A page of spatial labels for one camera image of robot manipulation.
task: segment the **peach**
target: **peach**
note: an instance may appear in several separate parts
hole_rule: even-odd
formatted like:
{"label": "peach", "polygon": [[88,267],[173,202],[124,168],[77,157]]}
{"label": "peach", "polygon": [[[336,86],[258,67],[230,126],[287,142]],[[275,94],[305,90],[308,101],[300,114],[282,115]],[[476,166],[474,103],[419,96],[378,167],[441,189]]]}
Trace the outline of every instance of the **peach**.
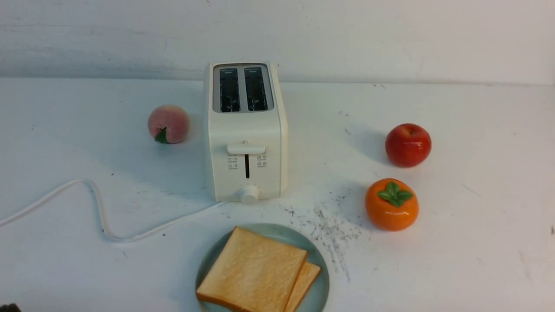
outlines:
{"label": "peach", "polygon": [[148,117],[148,132],[160,143],[179,143],[189,132],[189,116],[177,105],[162,105]]}

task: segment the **bread slice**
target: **bread slice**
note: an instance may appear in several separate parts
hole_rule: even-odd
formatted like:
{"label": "bread slice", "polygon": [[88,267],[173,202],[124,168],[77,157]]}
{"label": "bread slice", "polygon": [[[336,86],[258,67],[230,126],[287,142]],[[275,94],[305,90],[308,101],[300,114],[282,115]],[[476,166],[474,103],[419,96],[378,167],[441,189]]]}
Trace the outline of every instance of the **bread slice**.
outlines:
{"label": "bread slice", "polygon": [[233,311],[283,312],[306,257],[306,250],[235,227],[196,296]]}
{"label": "bread slice", "polygon": [[289,297],[285,312],[295,312],[319,274],[319,266],[308,261],[302,265],[301,273],[293,287],[293,292],[291,293],[291,297]]}

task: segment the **white power cord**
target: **white power cord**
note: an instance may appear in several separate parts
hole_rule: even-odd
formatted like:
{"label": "white power cord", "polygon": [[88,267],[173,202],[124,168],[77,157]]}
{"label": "white power cord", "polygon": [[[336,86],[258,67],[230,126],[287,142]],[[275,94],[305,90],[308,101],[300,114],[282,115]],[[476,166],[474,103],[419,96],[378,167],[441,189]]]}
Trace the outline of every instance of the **white power cord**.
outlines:
{"label": "white power cord", "polygon": [[192,217],[195,214],[198,214],[200,212],[206,212],[208,210],[214,209],[216,207],[220,207],[224,204],[226,204],[227,202],[221,202],[221,203],[217,203],[215,205],[206,207],[204,209],[183,215],[181,217],[178,217],[172,221],[169,221],[167,223],[164,223],[158,227],[155,227],[151,230],[148,230],[146,232],[143,232],[141,234],[135,235],[135,236],[131,236],[131,237],[118,237],[116,235],[113,234],[113,232],[109,229],[108,227],[108,222],[106,220],[106,216],[104,215],[104,205],[102,204],[102,199],[100,198],[100,191],[98,190],[97,185],[89,179],[78,179],[78,180],[73,180],[73,181],[69,181],[63,185],[61,185],[60,187],[58,187],[57,189],[53,190],[52,192],[46,194],[45,196],[43,196],[41,199],[39,199],[38,201],[34,202],[33,204],[29,205],[28,207],[26,207],[25,209],[21,210],[18,213],[15,213],[14,215],[11,215],[10,217],[7,217],[3,220],[0,220],[0,227],[2,227],[3,225],[6,225],[16,219],[18,219],[19,217],[22,217],[23,215],[26,215],[28,213],[30,213],[31,211],[37,209],[40,205],[42,205],[44,202],[46,202],[48,199],[52,198],[53,196],[61,193],[63,190],[69,188],[70,186],[72,186],[73,184],[77,184],[77,183],[83,183],[88,185],[92,190],[93,190],[93,194],[95,197],[95,200],[97,201],[97,207],[98,207],[98,214],[99,214],[99,219],[100,219],[100,225],[102,226],[102,233],[104,234],[104,236],[115,243],[131,243],[133,241],[137,241],[143,238],[146,238],[148,236],[151,236],[152,234],[159,232],[167,227],[170,227],[172,225],[174,225],[175,223],[178,223],[180,221],[183,221],[185,219],[189,219],[190,217]]}

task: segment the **green leaf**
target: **green leaf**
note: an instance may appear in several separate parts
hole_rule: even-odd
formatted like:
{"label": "green leaf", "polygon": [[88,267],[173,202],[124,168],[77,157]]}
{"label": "green leaf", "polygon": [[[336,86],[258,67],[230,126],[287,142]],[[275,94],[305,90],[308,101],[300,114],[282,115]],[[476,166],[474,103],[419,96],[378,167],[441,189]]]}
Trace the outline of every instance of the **green leaf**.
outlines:
{"label": "green leaf", "polygon": [[399,193],[397,193],[397,198],[399,198],[399,199],[401,199],[401,200],[403,200],[403,201],[409,200],[409,199],[411,199],[413,196],[414,196],[414,195],[412,195],[412,193],[409,192],[408,190],[402,190],[402,191],[399,191]]}
{"label": "green leaf", "polygon": [[395,183],[395,182],[390,182],[393,184],[393,195],[396,195],[397,193],[399,193],[399,190],[401,189],[399,187],[399,184]]}
{"label": "green leaf", "polygon": [[160,130],[160,132],[154,138],[156,142],[167,144],[168,140],[166,140],[166,128]]}
{"label": "green leaf", "polygon": [[378,192],[378,197],[389,201],[391,199],[391,194],[387,191],[381,190]]}
{"label": "green leaf", "polygon": [[386,186],[385,186],[385,190],[391,195],[395,195],[395,193],[393,192],[393,182],[389,182]]}
{"label": "green leaf", "polygon": [[389,201],[390,204],[392,204],[393,206],[399,208],[400,206],[403,206],[403,203],[405,203],[404,200],[401,199],[391,199]]}

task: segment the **persimmon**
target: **persimmon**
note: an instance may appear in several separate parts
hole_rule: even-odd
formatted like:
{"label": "persimmon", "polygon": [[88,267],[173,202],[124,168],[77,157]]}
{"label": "persimmon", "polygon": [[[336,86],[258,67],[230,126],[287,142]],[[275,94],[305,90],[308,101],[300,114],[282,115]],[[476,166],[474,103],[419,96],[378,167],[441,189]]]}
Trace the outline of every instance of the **persimmon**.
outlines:
{"label": "persimmon", "polygon": [[380,229],[400,231],[418,217],[418,199],[414,191],[396,179],[381,179],[366,191],[366,212]]}

